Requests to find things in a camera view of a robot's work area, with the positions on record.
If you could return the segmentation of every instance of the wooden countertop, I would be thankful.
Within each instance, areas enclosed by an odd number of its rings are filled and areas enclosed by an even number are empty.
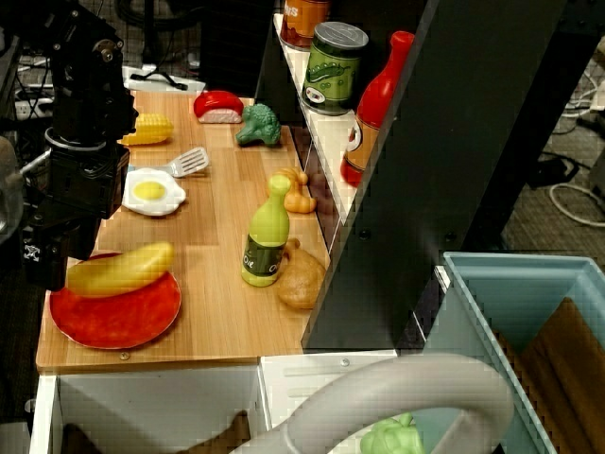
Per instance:
[[[196,146],[206,147],[210,165],[178,180],[187,200],[172,215],[148,218],[120,208],[102,222],[96,249],[128,251],[152,241],[173,242],[181,312],[165,333],[145,345],[96,350],[59,331],[47,293],[36,357],[40,374],[245,364],[262,356],[300,354],[310,311],[292,309],[278,300],[274,287],[255,288],[240,277],[248,225],[267,199],[268,176],[284,166],[300,166],[289,130],[282,129],[278,147],[241,148],[233,137],[243,124],[200,125],[191,109],[195,96],[137,92],[135,98],[139,112],[166,114],[175,128],[166,143],[131,147],[133,165],[162,165]],[[293,236],[327,268],[315,214],[290,214]]]

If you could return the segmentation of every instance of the green bottle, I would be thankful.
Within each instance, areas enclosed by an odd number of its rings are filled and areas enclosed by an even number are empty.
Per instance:
[[[290,233],[290,218],[284,208],[290,180],[284,175],[275,175],[268,181],[268,189],[268,200],[252,217],[242,261],[242,277],[256,287],[270,286],[277,280]]]

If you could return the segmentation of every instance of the toy broccoli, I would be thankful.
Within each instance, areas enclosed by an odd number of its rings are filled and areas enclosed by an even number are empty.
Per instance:
[[[404,413],[399,421],[385,419],[373,425],[361,439],[363,454],[424,454],[418,430],[411,426],[412,415]]]
[[[262,140],[267,145],[279,142],[282,127],[275,113],[265,104],[246,106],[242,119],[246,126],[235,135],[239,145],[247,145],[256,140]]]

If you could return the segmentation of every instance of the blue bin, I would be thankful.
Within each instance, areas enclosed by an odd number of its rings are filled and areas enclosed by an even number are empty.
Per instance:
[[[556,454],[492,328],[521,352],[568,296],[603,346],[605,276],[584,257],[445,253],[444,262],[451,283],[424,351],[456,353],[490,364],[514,393],[514,417],[501,443],[505,452]],[[457,415],[454,409],[414,412],[426,452]]]

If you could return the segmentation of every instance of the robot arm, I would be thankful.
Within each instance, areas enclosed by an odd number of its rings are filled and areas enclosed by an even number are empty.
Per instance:
[[[122,82],[124,43],[77,2],[3,0],[0,26],[51,60],[55,105],[48,192],[22,232],[30,282],[64,286],[68,256],[88,259],[102,218],[120,206],[130,154],[116,143],[134,131]]]

